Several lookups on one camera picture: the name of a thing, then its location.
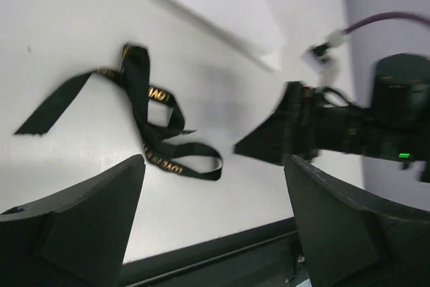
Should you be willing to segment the black printed ribbon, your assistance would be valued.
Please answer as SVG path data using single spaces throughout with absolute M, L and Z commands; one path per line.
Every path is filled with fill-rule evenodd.
M 174 145 L 168 139 L 189 134 L 185 118 L 175 96 L 168 90 L 150 83 L 150 56 L 145 47 L 125 44 L 122 49 L 120 70 L 99 68 L 71 77 L 54 90 L 15 131 L 16 135 L 44 135 L 82 90 L 90 76 L 101 75 L 123 89 L 130 105 L 141 137 L 146 160 L 159 169 L 183 177 L 218 181 L 222 176 L 221 154 L 209 145 L 187 142 Z M 158 126 L 148 119 L 150 101 L 171 109 L 166 126 Z M 211 157 L 218 166 L 207 172 L 199 172 L 177 162 L 182 157 Z

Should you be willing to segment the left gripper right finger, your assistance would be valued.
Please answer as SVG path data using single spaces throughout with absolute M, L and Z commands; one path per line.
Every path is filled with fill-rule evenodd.
M 292 156 L 284 167 L 313 286 L 428 286 L 429 212 Z

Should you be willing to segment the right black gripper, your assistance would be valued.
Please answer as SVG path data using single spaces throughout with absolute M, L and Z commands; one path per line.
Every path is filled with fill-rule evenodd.
M 274 112 L 235 145 L 236 155 L 281 166 L 284 155 L 311 162 L 320 150 L 356 153 L 356 105 L 331 87 L 286 85 L 286 112 Z

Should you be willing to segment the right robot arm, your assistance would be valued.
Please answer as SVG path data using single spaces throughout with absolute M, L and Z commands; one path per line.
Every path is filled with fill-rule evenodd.
M 374 67 L 370 105 L 347 100 L 338 106 L 332 87 L 288 82 L 273 113 L 238 141 L 234 153 L 282 165 L 287 156 L 307 162 L 319 151 L 336 151 L 401 163 L 424 162 L 419 180 L 429 182 L 429 59 L 395 54 Z

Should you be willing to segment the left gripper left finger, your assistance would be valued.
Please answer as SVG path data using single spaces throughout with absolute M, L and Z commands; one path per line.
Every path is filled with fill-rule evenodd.
M 145 164 L 134 155 L 1 213 L 2 286 L 116 286 Z

